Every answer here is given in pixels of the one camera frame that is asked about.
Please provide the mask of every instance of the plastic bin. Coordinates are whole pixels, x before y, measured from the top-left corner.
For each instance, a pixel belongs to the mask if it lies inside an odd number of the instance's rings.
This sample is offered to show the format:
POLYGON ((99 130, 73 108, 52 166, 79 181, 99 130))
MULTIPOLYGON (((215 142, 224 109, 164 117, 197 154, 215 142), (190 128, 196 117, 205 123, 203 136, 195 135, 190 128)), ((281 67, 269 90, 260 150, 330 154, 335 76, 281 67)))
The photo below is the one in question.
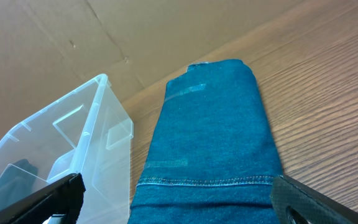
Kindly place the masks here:
POLYGON ((0 140, 0 210, 81 172, 86 192, 78 223, 127 221, 133 122, 110 86, 100 74, 0 140))

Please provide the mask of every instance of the blue denim cloth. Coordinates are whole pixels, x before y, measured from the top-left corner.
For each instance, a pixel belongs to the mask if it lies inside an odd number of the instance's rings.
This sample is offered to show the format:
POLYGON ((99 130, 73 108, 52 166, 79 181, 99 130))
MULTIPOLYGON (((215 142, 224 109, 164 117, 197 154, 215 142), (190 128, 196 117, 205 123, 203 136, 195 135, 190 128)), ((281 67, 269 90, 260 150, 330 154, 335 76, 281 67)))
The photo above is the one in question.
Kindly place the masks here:
POLYGON ((278 223, 269 199, 278 174, 251 69, 190 65, 167 83, 129 223, 278 223))

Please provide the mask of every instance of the folded denim fabric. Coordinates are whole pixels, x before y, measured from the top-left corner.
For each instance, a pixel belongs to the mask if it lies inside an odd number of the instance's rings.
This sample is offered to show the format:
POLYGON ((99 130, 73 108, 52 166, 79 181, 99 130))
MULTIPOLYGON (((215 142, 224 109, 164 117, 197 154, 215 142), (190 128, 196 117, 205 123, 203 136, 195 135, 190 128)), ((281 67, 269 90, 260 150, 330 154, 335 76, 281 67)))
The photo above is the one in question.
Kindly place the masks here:
POLYGON ((280 174, 251 69, 193 64, 167 83, 129 223, 278 223, 269 195, 280 174))

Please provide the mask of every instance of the wooden table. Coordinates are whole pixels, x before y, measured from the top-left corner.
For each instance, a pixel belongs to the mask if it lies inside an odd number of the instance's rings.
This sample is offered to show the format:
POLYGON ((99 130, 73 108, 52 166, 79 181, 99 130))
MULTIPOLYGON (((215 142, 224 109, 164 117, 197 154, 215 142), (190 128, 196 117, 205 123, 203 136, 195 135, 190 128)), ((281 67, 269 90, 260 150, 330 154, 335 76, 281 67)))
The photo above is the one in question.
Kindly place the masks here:
MULTIPOLYGON (((358 1, 305 1, 199 61, 240 58, 258 79, 285 172, 358 212, 358 1)), ((123 102, 135 124, 131 195, 168 80, 123 102)))

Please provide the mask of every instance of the denim garment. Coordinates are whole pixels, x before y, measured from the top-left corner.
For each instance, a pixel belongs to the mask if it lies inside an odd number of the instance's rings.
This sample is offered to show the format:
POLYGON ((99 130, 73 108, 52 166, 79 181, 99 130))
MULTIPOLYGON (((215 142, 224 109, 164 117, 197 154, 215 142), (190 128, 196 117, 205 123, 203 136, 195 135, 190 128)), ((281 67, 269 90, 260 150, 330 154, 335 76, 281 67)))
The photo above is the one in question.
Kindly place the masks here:
POLYGON ((269 199, 278 174, 251 69, 190 65, 167 83, 129 223, 278 223, 269 199))

